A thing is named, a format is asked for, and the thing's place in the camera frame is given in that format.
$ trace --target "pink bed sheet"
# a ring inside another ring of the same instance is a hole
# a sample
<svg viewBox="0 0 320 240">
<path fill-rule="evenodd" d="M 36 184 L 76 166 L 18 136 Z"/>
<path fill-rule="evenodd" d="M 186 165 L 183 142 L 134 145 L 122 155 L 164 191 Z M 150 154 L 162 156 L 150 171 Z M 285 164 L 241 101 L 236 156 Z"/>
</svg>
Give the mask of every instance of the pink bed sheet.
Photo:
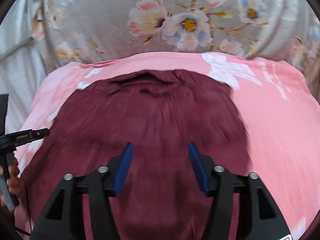
<svg viewBox="0 0 320 240">
<path fill-rule="evenodd" d="M 284 61 L 246 60 L 213 52 L 150 52 L 89 65 L 71 62 L 44 80 L 21 129 L 49 128 L 76 89 L 143 69 L 195 71 L 234 88 L 232 99 L 248 133 L 248 173 L 260 175 L 279 205 L 292 238 L 298 240 L 320 208 L 320 106 L 303 75 Z M 18 148 L 21 171 L 41 143 Z M 16 210 L 16 226 L 29 228 L 22 206 Z"/>
</svg>

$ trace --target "floral fabric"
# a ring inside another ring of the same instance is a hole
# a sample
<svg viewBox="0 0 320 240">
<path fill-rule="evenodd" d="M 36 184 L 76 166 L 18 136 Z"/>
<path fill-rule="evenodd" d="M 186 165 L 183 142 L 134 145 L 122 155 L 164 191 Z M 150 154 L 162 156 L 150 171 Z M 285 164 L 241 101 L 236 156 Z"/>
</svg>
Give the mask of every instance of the floral fabric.
<svg viewBox="0 0 320 240">
<path fill-rule="evenodd" d="M 57 66 L 215 51 L 286 60 L 318 93 L 319 20 L 305 0 L 43 0 L 32 33 Z"/>
</svg>

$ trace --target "black handle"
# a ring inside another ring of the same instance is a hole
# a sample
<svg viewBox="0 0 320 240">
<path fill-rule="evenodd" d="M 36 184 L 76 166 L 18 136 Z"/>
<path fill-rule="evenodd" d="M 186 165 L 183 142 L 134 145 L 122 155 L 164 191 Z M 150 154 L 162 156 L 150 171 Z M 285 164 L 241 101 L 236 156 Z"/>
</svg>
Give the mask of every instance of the black handle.
<svg viewBox="0 0 320 240">
<path fill-rule="evenodd" d="M 6 155 L 0 155 L 0 166 L 3 168 L 3 175 L 0 176 L 0 189 L 4 195 L 8 210 L 12 212 L 17 206 L 19 206 L 19 200 L 16 195 L 9 193 L 9 189 L 7 187 L 7 179 L 10 178 L 10 173 Z"/>
</svg>

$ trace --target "maroon garment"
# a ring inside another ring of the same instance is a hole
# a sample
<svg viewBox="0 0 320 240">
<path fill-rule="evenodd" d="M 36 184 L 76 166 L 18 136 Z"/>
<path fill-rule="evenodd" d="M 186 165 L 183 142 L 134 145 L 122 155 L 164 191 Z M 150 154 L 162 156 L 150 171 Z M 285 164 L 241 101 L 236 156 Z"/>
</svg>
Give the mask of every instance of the maroon garment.
<svg viewBox="0 0 320 240">
<path fill-rule="evenodd" d="M 198 189 L 188 143 L 233 173 L 244 175 L 249 162 L 229 94 L 228 85 L 185 70 L 140 71 L 76 90 L 22 174 L 32 219 L 64 174 L 89 174 L 132 142 L 125 188 L 110 200 L 121 239 L 200 239 L 212 200 Z M 90 240 L 88 203 L 84 220 Z"/>
</svg>

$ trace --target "white sticker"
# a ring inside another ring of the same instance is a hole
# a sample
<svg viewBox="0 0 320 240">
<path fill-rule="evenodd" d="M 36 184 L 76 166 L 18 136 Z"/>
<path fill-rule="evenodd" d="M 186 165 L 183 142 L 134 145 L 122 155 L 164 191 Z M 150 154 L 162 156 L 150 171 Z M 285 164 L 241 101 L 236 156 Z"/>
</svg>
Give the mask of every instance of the white sticker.
<svg viewBox="0 0 320 240">
<path fill-rule="evenodd" d="M 292 240 L 292 236 L 291 235 L 287 235 L 284 238 L 281 238 L 280 240 Z"/>
</svg>

